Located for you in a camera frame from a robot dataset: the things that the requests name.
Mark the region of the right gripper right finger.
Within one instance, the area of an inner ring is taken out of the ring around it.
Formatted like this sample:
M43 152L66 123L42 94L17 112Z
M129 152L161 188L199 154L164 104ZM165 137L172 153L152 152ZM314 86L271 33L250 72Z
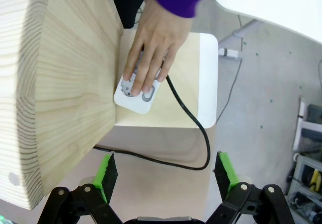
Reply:
M269 184L259 189L240 181L228 153L217 153L213 172L222 202L206 223L237 223L242 214L256 223L294 223L281 188Z

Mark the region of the person's left hand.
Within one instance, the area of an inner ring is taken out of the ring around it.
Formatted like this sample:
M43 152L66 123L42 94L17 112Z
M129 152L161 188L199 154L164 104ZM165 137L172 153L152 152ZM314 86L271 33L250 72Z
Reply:
M144 2L145 7L123 71L123 79L130 80L139 56L143 54L131 89L134 96L149 92L155 79L164 81L193 23L192 18L174 15L156 0Z

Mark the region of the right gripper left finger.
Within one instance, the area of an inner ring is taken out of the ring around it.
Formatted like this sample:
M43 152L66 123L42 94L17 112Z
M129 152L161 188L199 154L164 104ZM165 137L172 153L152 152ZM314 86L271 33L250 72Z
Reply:
M81 216L91 216L94 223L122 223L110 206L118 172L114 154L104 156L92 181L75 190L54 188L38 223L78 223Z

